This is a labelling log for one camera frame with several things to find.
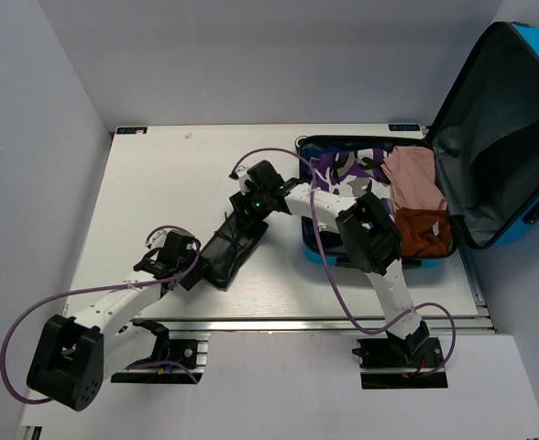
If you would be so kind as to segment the black pouch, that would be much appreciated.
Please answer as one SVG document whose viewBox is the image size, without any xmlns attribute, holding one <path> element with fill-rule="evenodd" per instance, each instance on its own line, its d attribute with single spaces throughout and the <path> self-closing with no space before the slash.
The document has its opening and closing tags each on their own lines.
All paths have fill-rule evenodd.
<svg viewBox="0 0 539 440">
<path fill-rule="evenodd" d="M 269 225 L 261 221 L 252 229 L 239 227 L 232 212 L 214 232 L 201 252 L 203 279 L 219 290 L 225 290 L 245 264 L 264 236 Z"/>
</svg>

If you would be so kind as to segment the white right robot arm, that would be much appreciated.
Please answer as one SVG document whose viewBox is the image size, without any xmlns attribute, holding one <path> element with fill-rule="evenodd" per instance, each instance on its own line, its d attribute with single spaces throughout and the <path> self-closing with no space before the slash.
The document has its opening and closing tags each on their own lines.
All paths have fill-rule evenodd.
<svg viewBox="0 0 539 440">
<path fill-rule="evenodd" d="M 401 234 L 377 196 L 366 192 L 353 199 L 323 191 L 315 170 L 310 182 L 296 178 L 285 181 L 267 160 L 251 167 L 237 164 L 230 178 L 239 183 L 239 192 L 231 203 L 245 225 L 252 226 L 273 212 L 308 217 L 322 259 L 325 251 L 319 227 L 335 231 L 352 265 L 367 275 L 384 313 L 381 329 L 361 327 L 324 262 L 327 278 L 351 324 L 369 336 L 385 334 L 391 357 L 403 366 L 422 356 L 429 330 L 416 311 L 403 277 Z"/>
</svg>

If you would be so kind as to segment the purple camouflage garment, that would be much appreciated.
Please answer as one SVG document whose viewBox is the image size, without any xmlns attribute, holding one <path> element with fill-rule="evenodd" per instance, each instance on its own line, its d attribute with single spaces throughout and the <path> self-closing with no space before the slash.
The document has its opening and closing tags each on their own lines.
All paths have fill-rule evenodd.
<svg viewBox="0 0 539 440">
<path fill-rule="evenodd" d="M 389 153 L 382 148 L 344 151 L 329 147 L 308 161 L 317 171 L 317 186 L 326 192 L 360 198 L 371 192 L 379 198 L 384 210 L 393 217 L 391 183 L 382 169 Z"/>
</svg>

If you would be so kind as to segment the large navy blue garment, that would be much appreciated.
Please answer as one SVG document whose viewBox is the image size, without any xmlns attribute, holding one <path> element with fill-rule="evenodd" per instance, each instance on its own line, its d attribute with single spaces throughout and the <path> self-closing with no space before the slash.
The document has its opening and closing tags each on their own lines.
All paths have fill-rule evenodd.
<svg viewBox="0 0 539 440">
<path fill-rule="evenodd" d="M 298 147 L 298 154 L 306 160 L 318 159 L 324 154 L 339 152 L 340 149 L 334 146 L 325 146 L 314 143 L 305 144 Z"/>
</svg>

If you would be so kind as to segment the blue hard-shell suitcase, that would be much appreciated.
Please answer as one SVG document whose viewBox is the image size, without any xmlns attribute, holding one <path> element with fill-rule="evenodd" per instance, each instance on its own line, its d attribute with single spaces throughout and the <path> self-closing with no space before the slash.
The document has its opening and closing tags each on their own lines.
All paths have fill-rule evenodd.
<svg viewBox="0 0 539 440">
<path fill-rule="evenodd" d="M 460 244 L 509 244 L 539 220 L 539 28 L 496 22 L 479 38 L 427 132 L 389 124 L 380 136 L 314 135 L 343 151 L 395 146 L 434 152 L 436 184 L 447 199 L 452 244 L 440 258 L 405 257 L 426 267 Z"/>
</svg>

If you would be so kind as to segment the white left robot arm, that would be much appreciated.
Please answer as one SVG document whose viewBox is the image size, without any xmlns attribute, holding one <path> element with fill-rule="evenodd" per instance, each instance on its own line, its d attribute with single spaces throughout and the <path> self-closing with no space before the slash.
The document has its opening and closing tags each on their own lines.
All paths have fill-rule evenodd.
<svg viewBox="0 0 539 440">
<path fill-rule="evenodd" d="M 123 369 L 179 367 L 168 328 L 141 312 L 196 266 L 200 242 L 170 230 L 133 266 L 121 286 L 70 317 L 44 325 L 27 386 L 74 411 L 87 408 L 103 382 Z"/>
</svg>

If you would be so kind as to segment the pink cloth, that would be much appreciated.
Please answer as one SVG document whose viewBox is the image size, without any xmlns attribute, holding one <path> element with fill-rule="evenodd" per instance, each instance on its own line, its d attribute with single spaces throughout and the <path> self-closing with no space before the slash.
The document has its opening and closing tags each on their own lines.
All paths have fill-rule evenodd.
<svg viewBox="0 0 539 440">
<path fill-rule="evenodd" d="M 445 211 L 447 199 L 436 186 L 435 154 L 418 146 L 395 146 L 381 168 L 390 181 L 393 211 Z"/>
</svg>

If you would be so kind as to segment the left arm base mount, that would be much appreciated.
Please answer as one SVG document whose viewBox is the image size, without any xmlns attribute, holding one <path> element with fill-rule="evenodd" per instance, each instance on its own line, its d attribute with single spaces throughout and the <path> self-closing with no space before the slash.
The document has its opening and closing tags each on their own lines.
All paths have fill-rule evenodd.
<svg viewBox="0 0 539 440">
<path fill-rule="evenodd" d="M 205 334 L 171 334 L 158 354 L 130 361 L 113 374 L 114 384 L 196 385 L 204 375 L 208 337 Z"/>
</svg>

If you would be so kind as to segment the brown towel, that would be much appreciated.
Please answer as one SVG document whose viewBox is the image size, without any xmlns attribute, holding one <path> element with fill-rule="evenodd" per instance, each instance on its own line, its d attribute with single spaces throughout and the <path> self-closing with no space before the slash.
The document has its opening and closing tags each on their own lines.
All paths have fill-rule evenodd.
<svg viewBox="0 0 539 440">
<path fill-rule="evenodd" d="M 440 258 L 449 254 L 452 233 L 446 211 L 403 207 L 395 213 L 394 222 L 401 233 L 404 257 Z"/>
</svg>

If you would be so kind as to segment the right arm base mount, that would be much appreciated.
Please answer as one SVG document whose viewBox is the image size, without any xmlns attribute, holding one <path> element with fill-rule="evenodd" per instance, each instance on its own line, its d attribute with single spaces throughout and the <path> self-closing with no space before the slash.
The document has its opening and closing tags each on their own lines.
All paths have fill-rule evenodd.
<svg viewBox="0 0 539 440">
<path fill-rule="evenodd" d="M 431 337 L 413 357 L 388 339 L 365 338 L 351 350 L 360 367 L 363 390 L 447 389 L 444 356 L 439 340 Z"/>
</svg>

